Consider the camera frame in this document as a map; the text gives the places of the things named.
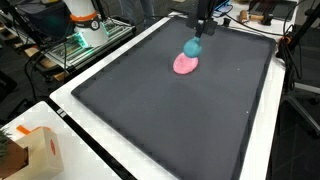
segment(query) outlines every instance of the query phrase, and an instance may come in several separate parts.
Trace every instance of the gray floor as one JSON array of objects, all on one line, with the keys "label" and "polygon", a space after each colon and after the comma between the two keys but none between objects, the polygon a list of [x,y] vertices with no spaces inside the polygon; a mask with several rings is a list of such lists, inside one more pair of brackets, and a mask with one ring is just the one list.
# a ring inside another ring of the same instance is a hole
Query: gray floor
[{"label": "gray floor", "polygon": [[[112,15],[120,15],[118,0],[106,0],[110,6]],[[305,17],[304,11],[312,1],[306,1],[303,8],[300,8],[297,23],[302,24]],[[171,0],[156,0],[155,11],[157,15],[166,15],[172,5],[176,4]],[[137,18],[142,20],[141,6],[138,7]],[[320,47],[319,31],[314,35],[307,35],[302,43],[304,81],[311,84],[320,84]],[[0,69],[18,82],[18,88],[8,98],[0,103],[0,119],[5,119],[8,112],[23,98],[31,99],[30,85],[23,74],[23,66],[26,58],[17,55],[11,48],[0,49]],[[60,85],[55,83],[44,83],[42,77],[35,73],[36,84],[45,92],[51,92]],[[312,113],[314,118],[320,122],[320,105],[311,105],[309,99],[314,95],[304,93],[300,101]],[[272,180],[320,180],[320,140],[312,138],[309,133],[309,126],[303,119],[288,105],[284,104],[279,108],[278,123],[272,148],[272,156],[268,179]]]}]

